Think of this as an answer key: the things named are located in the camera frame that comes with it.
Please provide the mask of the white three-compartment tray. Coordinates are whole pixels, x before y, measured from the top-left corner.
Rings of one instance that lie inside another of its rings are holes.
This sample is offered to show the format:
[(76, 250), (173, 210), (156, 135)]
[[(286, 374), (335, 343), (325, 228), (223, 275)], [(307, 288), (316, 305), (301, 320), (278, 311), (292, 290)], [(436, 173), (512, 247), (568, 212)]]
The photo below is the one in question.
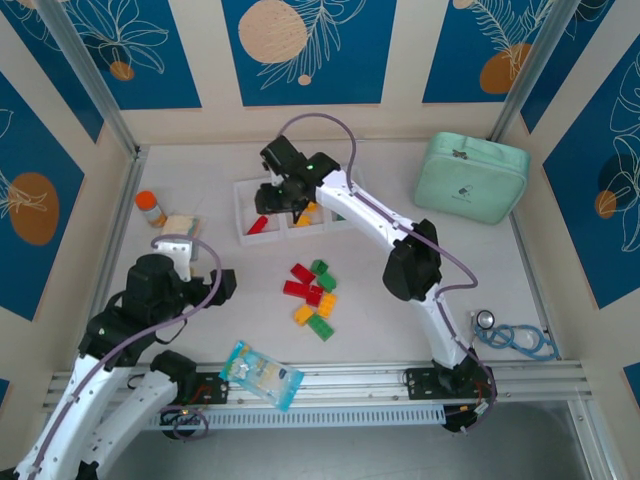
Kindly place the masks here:
[(269, 221), (263, 232), (248, 235), (249, 228), (261, 216), (255, 209), (255, 194), (261, 184), (269, 182), (270, 179), (265, 177), (237, 181), (233, 184), (236, 230), (241, 246), (257, 246), (354, 229), (354, 226), (347, 220), (336, 221), (337, 213), (318, 205), (314, 212), (307, 210), (312, 219), (310, 226), (297, 228), (295, 223), (290, 224), (288, 222), (286, 214), (265, 214)]

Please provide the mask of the beige sponge block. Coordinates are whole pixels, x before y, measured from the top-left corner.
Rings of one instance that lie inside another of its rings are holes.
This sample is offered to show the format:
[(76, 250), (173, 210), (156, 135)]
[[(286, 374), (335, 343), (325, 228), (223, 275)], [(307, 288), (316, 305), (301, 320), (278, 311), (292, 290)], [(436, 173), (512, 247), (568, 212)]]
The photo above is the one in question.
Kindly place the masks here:
[(162, 227), (162, 235), (187, 235), (197, 237), (201, 230), (202, 219), (196, 215), (173, 214), (167, 217)]

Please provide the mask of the orange-lid pill bottle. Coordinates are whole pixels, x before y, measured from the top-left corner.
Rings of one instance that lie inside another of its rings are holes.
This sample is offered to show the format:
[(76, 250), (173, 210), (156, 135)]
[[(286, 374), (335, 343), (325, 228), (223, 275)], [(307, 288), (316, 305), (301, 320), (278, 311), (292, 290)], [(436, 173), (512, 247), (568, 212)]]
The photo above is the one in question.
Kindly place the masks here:
[(135, 204), (151, 226), (161, 228), (166, 224), (167, 216), (153, 192), (149, 190), (138, 192), (135, 196)]

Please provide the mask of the blue white plastic packet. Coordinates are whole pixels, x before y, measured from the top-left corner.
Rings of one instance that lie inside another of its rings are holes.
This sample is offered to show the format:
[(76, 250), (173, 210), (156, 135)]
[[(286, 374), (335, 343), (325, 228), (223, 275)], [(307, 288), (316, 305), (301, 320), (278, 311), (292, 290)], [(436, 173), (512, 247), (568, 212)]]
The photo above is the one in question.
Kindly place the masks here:
[(237, 383), (276, 409), (287, 412), (302, 384), (304, 373), (256, 351), (244, 341), (238, 341), (219, 378)]

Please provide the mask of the mint green zip case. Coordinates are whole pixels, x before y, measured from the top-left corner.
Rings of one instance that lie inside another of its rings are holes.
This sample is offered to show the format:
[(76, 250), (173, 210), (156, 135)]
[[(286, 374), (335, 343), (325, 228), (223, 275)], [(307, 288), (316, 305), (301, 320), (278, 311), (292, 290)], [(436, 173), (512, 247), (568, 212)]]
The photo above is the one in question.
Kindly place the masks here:
[(531, 155), (522, 149), (440, 132), (428, 142), (414, 203), (496, 225), (521, 199), (530, 162)]

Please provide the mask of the blue stethoscope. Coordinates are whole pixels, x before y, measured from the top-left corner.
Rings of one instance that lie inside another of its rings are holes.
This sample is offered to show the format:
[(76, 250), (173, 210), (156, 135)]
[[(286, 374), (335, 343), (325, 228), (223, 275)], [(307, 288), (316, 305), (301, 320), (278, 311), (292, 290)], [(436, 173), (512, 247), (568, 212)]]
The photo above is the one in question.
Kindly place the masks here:
[(498, 324), (489, 310), (471, 314), (475, 337), (494, 350), (514, 350), (529, 360), (547, 362), (560, 356), (556, 343), (533, 325)]

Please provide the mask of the aluminium table side rail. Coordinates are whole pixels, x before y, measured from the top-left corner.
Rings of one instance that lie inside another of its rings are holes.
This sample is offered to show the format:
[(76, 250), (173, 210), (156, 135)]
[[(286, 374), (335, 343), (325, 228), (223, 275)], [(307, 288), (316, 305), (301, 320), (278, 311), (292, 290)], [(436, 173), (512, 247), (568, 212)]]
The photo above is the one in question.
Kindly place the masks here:
[(114, 211), (114, 217), (109, 229), (107, 243), (98, 271), (96, 284), (91, 297), (87, 323), (101, 314), (108, 306), (112, 297), (110, 294), (114, 272), (121, 252), (126, 234), (131, 211), (134, 206), (134, 198), (138, 191), (143, 175), (148, 149), (139, 147), (136, 155), (126, 171), (119, 200)]
[(521, 262), (527, 277), (529, 289), (534, 301), (538, 319), (541, 324), (541, 330), (546, 335), (547, 339), (553, 341), (556, 346), (557, 353), (554, 355), (554, 358), (556, 360), (562, 360), (563, 359), (562, 350), (558, 347), (558, 344), (555, 338), (555, 332), (550, 323), (551, 317), (550, 317), (549, 309), (548, 309), (546, 300), (544, 298), (540, 282), (537, 279), (536, 272), (535, 272), (531, 257), (529, 255), (529, 251), (527, 249), (523, 230), (519, 224), (517, 215), (515, 213), (509, 214), (509, 222), (512, 228), (514, 239), (518, 247)]

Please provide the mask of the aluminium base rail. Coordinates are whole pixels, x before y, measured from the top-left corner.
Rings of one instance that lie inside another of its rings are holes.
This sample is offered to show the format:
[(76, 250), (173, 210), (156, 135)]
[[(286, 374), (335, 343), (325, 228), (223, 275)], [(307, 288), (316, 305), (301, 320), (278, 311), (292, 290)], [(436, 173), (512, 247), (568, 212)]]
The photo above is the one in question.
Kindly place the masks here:
[[(405, 371), (427, 362), (299, 364), (303, 382), (294, 407), (394, 405), (409, 402)], [(505, 402), (590, 400), (592, 389), (577, 360), (490, 361), (498, 400)]]

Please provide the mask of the aluminium frame post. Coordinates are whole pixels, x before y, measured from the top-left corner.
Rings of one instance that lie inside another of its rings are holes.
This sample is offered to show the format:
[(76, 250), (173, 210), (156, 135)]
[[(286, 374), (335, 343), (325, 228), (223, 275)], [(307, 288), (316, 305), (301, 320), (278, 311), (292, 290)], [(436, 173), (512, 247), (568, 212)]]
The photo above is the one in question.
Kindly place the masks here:
[(57, 0), (33, 0), (37, 12), (122, 149), (138, 158), (139, 146), (89, 51)]
[(503, 102), (502, 109), (489, 131), (487, 140), (500, 143), (506, 137), (512, 124), (540, 78), (545, 66), (581, 0), (555, 0), (549, 16), (542, 24), (523, 67)]

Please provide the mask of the short aluminium frame leg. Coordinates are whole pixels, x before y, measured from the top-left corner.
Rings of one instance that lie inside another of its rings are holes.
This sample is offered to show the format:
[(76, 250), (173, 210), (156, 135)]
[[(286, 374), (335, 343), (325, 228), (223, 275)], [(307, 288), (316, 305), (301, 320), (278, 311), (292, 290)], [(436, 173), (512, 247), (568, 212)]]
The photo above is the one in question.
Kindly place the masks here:
[(596, 436), (584, 403), (579, 400), (569, 400), (567, 404), (589, 472), (589, 478), (591, 480), (606, 480), (606, 472), (602, 470)]

